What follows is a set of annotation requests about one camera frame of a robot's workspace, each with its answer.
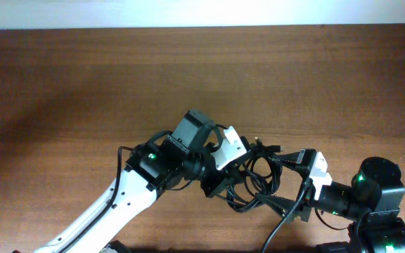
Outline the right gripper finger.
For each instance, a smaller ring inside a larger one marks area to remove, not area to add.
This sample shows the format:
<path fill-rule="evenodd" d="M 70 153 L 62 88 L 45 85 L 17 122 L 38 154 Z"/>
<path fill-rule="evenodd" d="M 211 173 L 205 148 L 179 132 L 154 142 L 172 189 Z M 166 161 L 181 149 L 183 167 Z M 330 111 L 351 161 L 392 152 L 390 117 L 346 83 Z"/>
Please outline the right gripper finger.
<path fill-rule="evenodd" d="M 272 153 L 269 156 L 269 159 L 283 167 L 287 167 L 288 169 L 295 171 L 295 172 L 305 172 L 307 168 L 302 163 L 297 163 L 298 157 L 300 156 L 300 152 L 296 153 L 288 153 L 288 154 L 276 154 Z"/>
<path fill-rule="evenodd" d="M 269 206 L 277 213 L 281 218 L 289 216 L 289 221 L 294 221 L 298 216 L 298 209 L 295 209 L 293 213 L 290 213 L 290 209 L 295 204 L 294 200 L 290 200 L 284 197 L 277 197 L 275 195 L 263 195 L 256 193 L 255 197 L 263 204 Z"/>

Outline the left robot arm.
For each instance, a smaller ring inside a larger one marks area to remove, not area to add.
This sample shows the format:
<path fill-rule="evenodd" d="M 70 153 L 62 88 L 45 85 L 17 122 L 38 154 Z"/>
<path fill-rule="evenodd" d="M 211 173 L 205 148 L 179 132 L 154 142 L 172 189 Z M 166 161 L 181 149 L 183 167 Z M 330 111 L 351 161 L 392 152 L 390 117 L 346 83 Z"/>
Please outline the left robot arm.
<path fill-rule="evenodd" d="M 239 182 L 234 164 L 251 147 L 232 126 L 189 110 L 175 130 L 160 131 L 130 149 L 127 160 L 125 150 L 117 151 L 117 175 L 107 190 L 38 252 L 114 252 L 110 242 L 122 228 L 182 179 L 200 182 L 206 197 Z"/>

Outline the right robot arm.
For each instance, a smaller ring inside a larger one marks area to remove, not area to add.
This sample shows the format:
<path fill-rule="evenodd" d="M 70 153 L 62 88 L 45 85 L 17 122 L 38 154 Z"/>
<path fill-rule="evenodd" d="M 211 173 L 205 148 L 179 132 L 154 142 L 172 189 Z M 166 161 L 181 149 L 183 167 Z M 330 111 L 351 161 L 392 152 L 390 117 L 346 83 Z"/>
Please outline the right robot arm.
<path fill-rule="evenodd" d="M 315 252 L 405 252 L 405 223 L 399 217 L 405 193 L 398 164 L 383 157 L 368 157 L 350 185 L 334 182 L 323 154 L 315 149 L 272 155 L 271 161 L 287 166 L 302 177 L 296 200 L 258 193 L 283 222 L 296 216 L 307 220 L 312 209 L 351 221 L 349 241 L 315 246 Z"/>

